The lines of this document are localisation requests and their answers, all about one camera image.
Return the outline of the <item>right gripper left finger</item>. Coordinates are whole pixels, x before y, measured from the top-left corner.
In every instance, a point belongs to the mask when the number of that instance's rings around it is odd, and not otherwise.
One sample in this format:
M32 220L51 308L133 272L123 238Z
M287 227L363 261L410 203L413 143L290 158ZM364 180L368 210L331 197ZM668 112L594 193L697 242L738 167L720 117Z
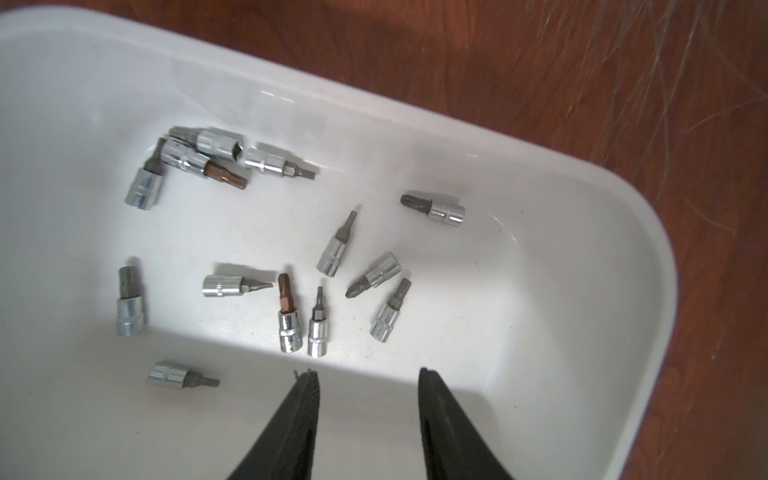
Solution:
M282 401L229 479L310 479L320 409L318 374L308 370Z

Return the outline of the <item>white plastic storage box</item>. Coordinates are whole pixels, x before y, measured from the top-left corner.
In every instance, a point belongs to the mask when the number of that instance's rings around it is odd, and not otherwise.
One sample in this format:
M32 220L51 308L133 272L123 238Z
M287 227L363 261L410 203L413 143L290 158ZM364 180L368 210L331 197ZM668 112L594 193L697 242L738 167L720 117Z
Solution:
M244 190L163 163L174 126L240 140ZM257 147L314 180L246 168ZM400 203L465 208L459 227ZM350 212L334 277L318 260ZM402 271L346 298L391 252ZM118 335L119 269L147 326ZM287 273L303 346L279 344ZM271 282L204 297L207 275ZM369 333L403 278L386 343ZM308 355L317 288L327 354ZM1 475L223 479L297 372L319 375L316 479L421 479L417 378L440 373L518 479L616 479L677 310L667 235L620 177L523 141L117 17L1 17ZM171 361L217 388L147 383Z

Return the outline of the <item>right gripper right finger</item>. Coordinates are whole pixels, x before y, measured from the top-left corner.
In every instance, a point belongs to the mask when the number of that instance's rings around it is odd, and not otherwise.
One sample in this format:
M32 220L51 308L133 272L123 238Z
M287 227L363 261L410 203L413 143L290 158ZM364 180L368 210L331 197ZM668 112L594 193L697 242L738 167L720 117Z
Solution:
M512 479L435 370L419 372L418 407L429 479Z

